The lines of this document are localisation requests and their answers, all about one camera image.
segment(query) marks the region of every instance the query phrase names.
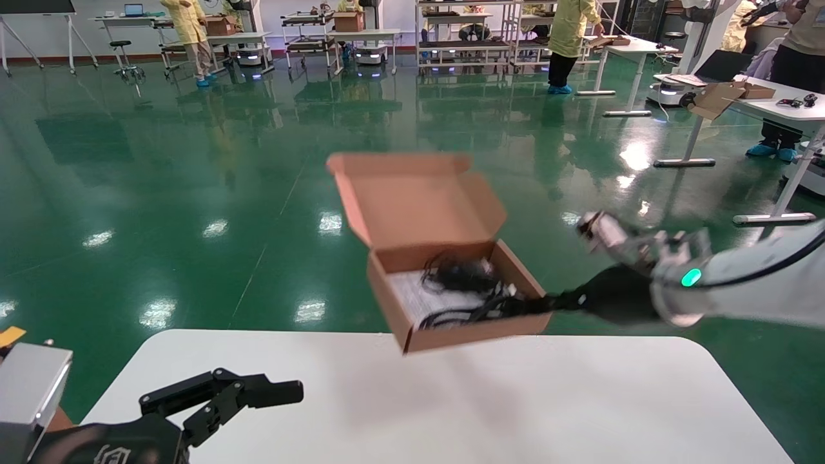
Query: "table top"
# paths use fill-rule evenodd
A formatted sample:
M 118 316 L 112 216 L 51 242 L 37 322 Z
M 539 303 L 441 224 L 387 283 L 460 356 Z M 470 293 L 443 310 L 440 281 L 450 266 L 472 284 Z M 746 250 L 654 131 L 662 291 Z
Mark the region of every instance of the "table top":
M 241 411 L 191 450 L 199 464 L 792 464 L 710 354 L 668 337 L 515 337 L 404 357 L 392 334 L 168 330 L 83 423 L 136 419 L 141 395 L 217 367 L 301 380 L 304 401 Z
M 642 40 L 636 37 L 625 36 L 630 39 L 630 45 L 605 45 L 605 49 L 617 54 L 649 54 L 649 53 L 675 53 L 679 49 L 665 46 L 664 49 L 656 48 L 656 42 Z M 585 36 L 585 40 L 593 40 L 596 36 Z
M 329 33 L 330 36 L 333 37 L 380 37 L 380 36 L 397 36 L 401 34 L 400 29 L 365 29 L 360 32 L 338 32 L 332 31 Z
M 89 21 L 171 21 L 171 17 L 90 17 Z
M 262 32 L 235 32 L 231 36 L 206 36 L 206 39 L 210 40 L 210 41 L 227 40 L 227 41 L 233 41 L 234 42 L 234 41 L 244 40 L 244 39 L 262 39 L 262 38 L 264 38 L 264 37 L 266 37 L 270 34 L 271 34 L 271 32 L 265 32 L 265 31 L 262 31 Z
M 683 82 L 669 79 L 667 78 L 667 76 L 668 74 L 656 74 L 653 76 L 653 78 L 663 82 L 667 81 L 669 83 L 684 84 Z M 742 81 L 745 80 L 745 78 L 745 76 L 738 75 L 734 79 L 737 81 Z M 740 98 L 734 102 L 735 106 L 743 107 L 750 111 L 755 111 L 758 116 L 777 116 L 779 118 L 792 121 L 825 121 L 825 95 L 821 93 L 808 92 L 807 90 L 801 90 L 779 83 L 773 83 L 771 81 L 766 81 L 763 79 L 747 78 L 747 81 L 749 83 L 755 83 L 756 85 L 761 85 L 763 87 L 773 88 L 776 90 L 776 93 L 771 99 L 743 100 Z M 776 105 L 776 102 L 778 102 L 779 100 L 785 98 L 801 98 L 808 95 L 809 93 L 813 93 L 818 97 L 817 105 L 815 105 L 813 108 L 778 107 Z

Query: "stool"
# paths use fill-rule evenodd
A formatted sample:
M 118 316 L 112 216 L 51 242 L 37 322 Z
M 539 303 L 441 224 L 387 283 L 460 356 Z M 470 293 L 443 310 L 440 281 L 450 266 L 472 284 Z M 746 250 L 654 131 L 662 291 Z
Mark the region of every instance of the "stool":
M 109 42 L 109 46 L 115 51 L 115 57 L 117 58 L 117 63 L 120 66 L 114 73 L 119 74 L 120 78 L 122 78 L 125 82 L 129 82 L 129 77 L 133 77 L 135 81 L 141 82 L 146 77 L 144 71 L 138 67 L 133 66 L 132 63 L 129 62 L 129 56 L 126 54 L 126 46 L 132 45 L 131 40 L 114 40 Z M 117 49 L 120 48 L 120 54 L 123 55 L 123 60 L 126 64 L 123 64 L 123 61 L 120 61 L 120 54 L 117 54 Z

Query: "green floor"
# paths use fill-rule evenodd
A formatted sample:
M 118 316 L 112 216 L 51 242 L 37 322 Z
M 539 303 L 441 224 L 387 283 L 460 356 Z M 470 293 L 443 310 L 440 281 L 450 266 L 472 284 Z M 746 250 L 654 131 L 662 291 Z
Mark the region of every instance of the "green floor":
M 657 108 L 653 118 L 602 118 L 629 94 L 635 66 L 621 59 L 606 70 L 613 98 L 548 97 L 540 71 L 444 67 L 420 78 L 410 67 L 395 77 L 368 68 L 328 80 L 320 63 L 309 67 L 293 83 L 279 69 L 250 83 L 224 74 L 199 90 L 144 64 L 141 97 L 111 65 L 76 78 L 65 66 L 0 77 L 0 329 L 74 350 L 72 418 L 162 329 L 387 330 L 366 248 L 342 224 L 324 167 L 333 152 L 471 153 L 509 213 L 501 236 L 548 291 L 610 263 L 586 254 L 573 231 L 585 211 L 704 226 L 719 251 L 756 240 L 760 230 L 731 217 L 768 212 L 776 197 L 781 163 L 743 156 L 759 125 L 733 113 L 697 145 L 718 166 L 652 168 L 681 156 L 693 120 L 672 110 L 668 122 Z M 590 88 L 594 75 L 577 71 L 572 84 Z M 825 213 L 804 196 L 790 207 Z M 579 315 L 555 317 L 548 333 L 640 334 Z M 821 333 L 707 320 L 641 334 L 706 346 L 798 464 L 822 461 Z

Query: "cardboard box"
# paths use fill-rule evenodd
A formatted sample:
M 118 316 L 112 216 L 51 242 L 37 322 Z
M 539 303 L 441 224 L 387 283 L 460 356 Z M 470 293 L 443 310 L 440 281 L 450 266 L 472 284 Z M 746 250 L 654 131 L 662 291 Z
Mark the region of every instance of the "cardboard box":
M 233 17 L 206 17 L 206 35 L 231 36 L 236 31 Z
M 605 45 L 630 45 L 630 39 L 625 36 L 602 36 L 589 40 L 587 45 L 594 49 Z
M 495 235 L 507 213 L 469 158 L 443 154 L 334 154 L 350 229 L 370 247 L 367 279 L 404 353 L 511 335 L 538 334 L 550 314 L 453 328 L 418 330 L 389 284 L 396 272 L 422 270 L 439 253 L 487 258 L 498 276 L 529 298 L 545 291 Z
M 364 30 L 364 12 L 337 12 L 335 30 L 338 32 L 361 32 Z
M 711 83 L 702 89 L 687 109 L 695 115 L 714 120 L 731 106 L 734 100 L 745 93 L 739 83 Z
M 776 90 L 774 88 L 749 83 L 748 81 L 733 83 L 733 85 L 734 87 L 745 89 L 745 93 L 743 93 L 740 98 L 744 98 L 746 100 L 771 99 L 774 94 L 776 94 Z

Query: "open cardboard box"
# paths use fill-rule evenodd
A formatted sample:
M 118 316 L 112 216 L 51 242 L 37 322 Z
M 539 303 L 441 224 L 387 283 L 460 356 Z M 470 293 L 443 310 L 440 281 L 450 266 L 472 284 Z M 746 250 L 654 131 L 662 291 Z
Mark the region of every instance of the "open cardboard box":
M 694 102 L 687 106 L 687 109 L 705 119 L 714 120 L 724 113 L 733 101 L 740 98 L 745 93 L 744 86 L 740 83 L 711 83 L 702 88 L 702 92 L 696 95 Z
M 743 93 L 740 97 L 744 98 L 745 100 L 769 99 L 773 98 L 773 96 L 776 94 L 776 90 L 774 88 L 768 88 L 755 83 L 749 83 L 748 81 L 735 82 L 733 83 L 733 86 L 745 89 L 745 93 Z
M 389 283 L 396 272 L 422 270 L 437 254 L 487 258 L 498 276 L 529 298 L 545 291 L 495 235 L 507 213 L 470 160 L 444 154 L 333 154 L 346 220 L 368 247 L 367 279 L 404 353 L 511 335 L 538 334 L 550 314 L 452 328 L 418 330 Z
M 605 45 L 630 45 L 630 39 L 625 36 L 602 36 L 589 40 L 587 45 L 594 49 Z

